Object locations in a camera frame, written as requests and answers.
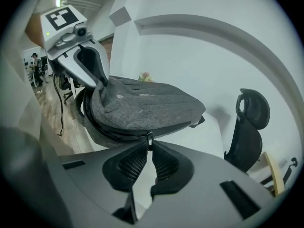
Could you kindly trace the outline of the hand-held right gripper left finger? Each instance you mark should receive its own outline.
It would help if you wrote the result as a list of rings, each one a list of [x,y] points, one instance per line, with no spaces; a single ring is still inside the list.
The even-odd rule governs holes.
[[[76,186],[110,214],[123,208],[130,194],[140,216],[152,204],[152,156],[145,141],[59,159]]]

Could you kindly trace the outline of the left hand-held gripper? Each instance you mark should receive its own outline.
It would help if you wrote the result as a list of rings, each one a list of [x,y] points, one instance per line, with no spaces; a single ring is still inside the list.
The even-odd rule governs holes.
[[[56,58],[67,74],[89,89],[98,82],[109,82],[110,65],[106,49],[93,40],[88,31],[87,18],[71,5],[52,9],[40,15],[43,46],[47,58]],[[61,56],[75,46],[79,52]]]

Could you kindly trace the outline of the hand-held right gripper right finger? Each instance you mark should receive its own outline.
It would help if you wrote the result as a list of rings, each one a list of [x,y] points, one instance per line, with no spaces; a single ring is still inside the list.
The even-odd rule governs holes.
[[[194,172],[177,193],[154,196],[139,220],[141,228],[255,228],[281,203],[220,157],[162,141],[154,144],[187,157]]]

